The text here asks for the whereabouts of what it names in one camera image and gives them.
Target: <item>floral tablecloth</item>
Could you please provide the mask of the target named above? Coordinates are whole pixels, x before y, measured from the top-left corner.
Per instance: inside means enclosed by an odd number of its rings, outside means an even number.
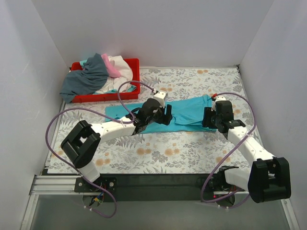
[[[141,81],[168,92],[168,101],[183,100],[216,92],[236,92],[245,96],[236,68],[228,69],[140,69]],[[150,91],[141,87],[138,100],[145,102]],[[248,105],[241,99],[226,96],[233,104],[236,119],[248,128],[253,125]],[[119,102],[66,104],[65,108],[85,107],[104,113],[107,106]],[[55,151],[68,160],[60,148],[63,139],[79,120],[101,123],[104,118],[90,112],[69,111],[60,119],[55,134]],[[218,132],[173,132],[140,134],[120,137],[101,143],[94,155],[100,173],[210,173],[214,166],[234,147]],[[74,173],[74,170],[50,155],[48,173]],[[235,151],[225,163],[248,170],[249,165],[239,151]]]

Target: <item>white wall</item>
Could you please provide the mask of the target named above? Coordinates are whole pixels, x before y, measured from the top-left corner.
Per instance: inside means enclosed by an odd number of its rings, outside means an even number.
[[[67,65],[95,52],[142,66],[241,62],[273,0],[32,0]]]
[[[291,202],[307,229],[307,1],[274,1],[241,72],[265,147],[290,163]]]
[[[0,0],[0,229],[20,228],[68,72],[30,0]]]

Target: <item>teal shirt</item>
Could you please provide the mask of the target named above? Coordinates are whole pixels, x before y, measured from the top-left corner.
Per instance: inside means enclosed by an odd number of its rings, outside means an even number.
[[[202,120],[205,107],[212,107],[210,96],[203,95],[202,97],[194,97],[191,99],[166,102],[172,105],[172,116],[168,126],[151,123],[142,133],[156,132],[177,132],[177,131],[216,131],[216,129],[203,128]],[[127,104],[126,106],[132,110],[141,107],[143,103]],[[109,106],[106,108],[106,115],[115,119],[120,119],[127,115],[127,110],[119,106]]]

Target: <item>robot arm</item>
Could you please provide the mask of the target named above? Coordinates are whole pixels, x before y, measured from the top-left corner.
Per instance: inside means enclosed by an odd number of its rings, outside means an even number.
[[[148,99],[141,108],[132,110],[135,120],[130,124],[115,121],[89,124],[85,120],[80,121],[63,140],[61,148],[82,175],[93,182],[100,176],[92,161],[99,142],[141,133],[153,122],[169,125],[172,107],[167,105],[165,108],[166,97],[167,93],[164,91],[155,92],[153,98]],[[120,121],[129,122],[132,119],[128,114]]]
[[[214,99],[212,108],[204,111],[203,127],[217,128],[227,140],[237,145],[248,133],[241,120],[235,120],[232,104],[222,96]],[[285,199],[291,196],[288,161],[265,150],[253,137],[248,137],[238,148],[251,166],[251,172],[234,166],[219,169],[223,185],[236,185],[249,192],[256,202]]]

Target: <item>red plastic tray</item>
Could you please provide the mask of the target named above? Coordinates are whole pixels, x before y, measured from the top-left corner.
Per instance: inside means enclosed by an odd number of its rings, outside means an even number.
[[[127,64],[132,69],[134,81],[140,80],[140,61],[137,58],[129,58],[124,59]],[[82,67],[79,62],[74,62],[71,66],[71,71],[74,70],[82,70]],[[138,83],[131,83],[132,85],[136,86],[136,89],[132,92],[121,92],[120,98],[122,100],[129,100],[129,99],[138,99],[139,94],[141,92],[140,84]],[[118,100],[117,93],[106,93],[106,94],[90,94],[90,95],[77,95],[72,100],[73,103],[83,103],[83,102],[105,102],[105,101],[116,101]]]

